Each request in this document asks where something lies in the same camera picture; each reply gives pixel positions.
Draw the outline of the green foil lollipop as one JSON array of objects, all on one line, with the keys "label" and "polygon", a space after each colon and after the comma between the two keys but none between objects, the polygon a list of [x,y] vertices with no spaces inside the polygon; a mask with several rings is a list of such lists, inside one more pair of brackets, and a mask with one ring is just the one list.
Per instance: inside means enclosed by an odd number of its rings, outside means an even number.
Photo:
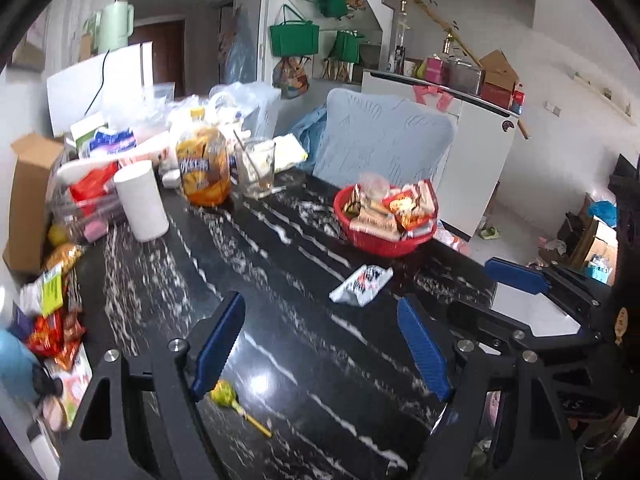
[{"label": "green foil lollipop", "polygon": [[239,402],[235,388],[233,388],[228,380],[219,379],[213,390],[209,393],[209,396],[220,408],[230,408],[230,410],[235,411],[236,414],[239,414],[242,419],[249,422],[266,438],[270,439],[272,437],[272,432],[268,427],[258,422],[257,419],[254,419],[252,415],[244,410]]}]

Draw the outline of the white black snack packet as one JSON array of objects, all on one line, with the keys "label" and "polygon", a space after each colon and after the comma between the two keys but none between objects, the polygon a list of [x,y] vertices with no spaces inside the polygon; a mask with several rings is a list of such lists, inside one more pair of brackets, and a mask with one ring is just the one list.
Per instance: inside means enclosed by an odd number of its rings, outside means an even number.
[{"label": "white black snack packet", "polygon": [[392,268],[360,266],[347,280],[329,293],[336,304],[364,307],[371,302],[393,277]]}]

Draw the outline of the red white snack bag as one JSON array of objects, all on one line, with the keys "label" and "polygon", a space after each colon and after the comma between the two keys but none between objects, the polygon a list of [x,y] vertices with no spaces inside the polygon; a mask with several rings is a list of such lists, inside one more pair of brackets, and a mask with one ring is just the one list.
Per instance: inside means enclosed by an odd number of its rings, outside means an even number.
[{"label": "red white snack bag", "polygon": [[410,237],[421,236],[437,223],[438,203],[430,179],[390,190],[382,204]]}]

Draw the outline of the pink seaweed roll packet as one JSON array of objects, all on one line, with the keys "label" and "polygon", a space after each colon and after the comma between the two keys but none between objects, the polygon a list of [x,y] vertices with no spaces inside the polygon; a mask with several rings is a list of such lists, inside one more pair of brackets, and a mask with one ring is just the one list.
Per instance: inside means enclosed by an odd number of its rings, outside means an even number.
[{"label": "pink seaweed roll packet", "polygon": [[401,238],[397,221],[392,214],[382,214],[368,207],[360,208],[358,216],[349,222],[349,229],[388,242],[398,242]]}]

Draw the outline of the clear zip bag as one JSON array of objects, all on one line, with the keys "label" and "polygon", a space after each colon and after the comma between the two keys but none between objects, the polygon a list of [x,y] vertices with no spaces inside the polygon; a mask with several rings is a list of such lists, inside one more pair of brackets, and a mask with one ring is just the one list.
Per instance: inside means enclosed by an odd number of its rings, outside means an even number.
[{"label": "clear zip bag", "polygon": [[358,181],[360,191],[370,200],[382,202],[390,192],[390,182],[374,172],[363,172]]}]

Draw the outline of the red plastic basket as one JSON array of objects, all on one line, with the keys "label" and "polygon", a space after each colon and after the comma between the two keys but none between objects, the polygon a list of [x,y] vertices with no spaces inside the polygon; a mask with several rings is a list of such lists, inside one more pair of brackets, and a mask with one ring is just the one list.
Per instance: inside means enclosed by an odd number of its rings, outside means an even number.
[{"label": "red plastic basket", "polygon": [[341,188],[333,209],[347,239],[383,258],[409,255],[431,240],[438,227],[438,201],[432,181],[388,186],[378,197],[361,184]]}]

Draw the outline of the white cabinet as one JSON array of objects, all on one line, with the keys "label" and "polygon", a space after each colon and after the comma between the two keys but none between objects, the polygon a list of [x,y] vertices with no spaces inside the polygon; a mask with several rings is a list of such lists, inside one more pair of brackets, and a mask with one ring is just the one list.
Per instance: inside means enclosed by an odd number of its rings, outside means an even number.
[{"label": "white cabinet", "polygon": [[361,91],[439,110],[457,127],[435,185],[442,223],[469,240],[497,189],[520,116],[475,94],[382,70],[365,70]]}]

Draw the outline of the white paper towel roll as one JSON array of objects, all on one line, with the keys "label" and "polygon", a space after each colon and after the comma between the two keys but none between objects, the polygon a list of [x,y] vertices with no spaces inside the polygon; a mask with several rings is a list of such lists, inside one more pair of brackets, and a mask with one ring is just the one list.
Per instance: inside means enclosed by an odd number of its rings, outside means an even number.
[{"label": "white paper towel roll", "polygon": [[114,185],[134,238],[141,243],[163,236],[169,229],[163,201],[150,160],[120,168]]}]

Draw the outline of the clear glass cup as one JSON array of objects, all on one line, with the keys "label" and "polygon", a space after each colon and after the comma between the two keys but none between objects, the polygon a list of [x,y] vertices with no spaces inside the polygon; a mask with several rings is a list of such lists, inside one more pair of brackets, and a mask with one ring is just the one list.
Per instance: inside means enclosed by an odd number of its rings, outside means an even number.
[{"label": "clear glass cup", "polygon": [[274,182],[274,153],[272,139],[251,138],[234,150],[241,193],[247,198],[268,196]]}]

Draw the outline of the iced tea bottle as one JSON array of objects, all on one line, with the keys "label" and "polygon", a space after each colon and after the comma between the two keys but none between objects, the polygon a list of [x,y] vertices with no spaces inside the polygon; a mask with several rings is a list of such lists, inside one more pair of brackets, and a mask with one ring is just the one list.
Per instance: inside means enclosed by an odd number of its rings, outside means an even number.
[{"label": "iced tea bottle", "polygon": [[227,140],[206,119],[205,108],[190,110],[190,122],[180,131],[176,145],[182,190],[194,206],[215,207],[231,191]]}]

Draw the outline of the blue round gadget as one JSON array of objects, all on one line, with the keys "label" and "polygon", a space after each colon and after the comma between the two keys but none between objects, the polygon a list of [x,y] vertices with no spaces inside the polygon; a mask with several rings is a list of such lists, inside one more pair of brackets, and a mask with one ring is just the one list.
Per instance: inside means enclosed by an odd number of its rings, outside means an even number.
[{"label": "blue round gadget", "polygon": [[41,366],[26,346],[7,330],[0,332],[1,385],[14,398],[31,404],[40,399],[34,377]]}]

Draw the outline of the brown cardboard box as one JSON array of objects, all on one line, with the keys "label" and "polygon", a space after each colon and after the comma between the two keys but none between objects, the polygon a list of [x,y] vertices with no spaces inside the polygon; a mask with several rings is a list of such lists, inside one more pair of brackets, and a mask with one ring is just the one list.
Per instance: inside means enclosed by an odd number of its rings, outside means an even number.
[{"label": "brown cardboard box", "polygon": [[47,235],[48,187],[63,145],[33,132],[14,141],[11,148],[16,164],[3,260],[14,273],[37,274]]}]

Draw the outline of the green tote bag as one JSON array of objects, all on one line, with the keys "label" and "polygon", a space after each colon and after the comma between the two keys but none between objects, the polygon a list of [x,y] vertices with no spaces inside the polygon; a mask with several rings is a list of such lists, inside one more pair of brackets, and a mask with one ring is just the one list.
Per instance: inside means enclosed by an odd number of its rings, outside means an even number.
[{"label": "green tote bag", "polygon": [[271,53],[276,58],[315,55],[319,52],[319,35],[317,24],[284,4],[282,21],[269,27]]}]

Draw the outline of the green electric kettle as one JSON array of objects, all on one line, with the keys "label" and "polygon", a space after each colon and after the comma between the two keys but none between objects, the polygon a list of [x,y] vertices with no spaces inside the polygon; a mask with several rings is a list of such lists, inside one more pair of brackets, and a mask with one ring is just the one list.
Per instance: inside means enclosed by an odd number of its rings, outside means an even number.
[{"label": "green electric kettle", "polygon": [[118,0],[96,14],[96,52],[127,47],[134,31],[134,6]]}]

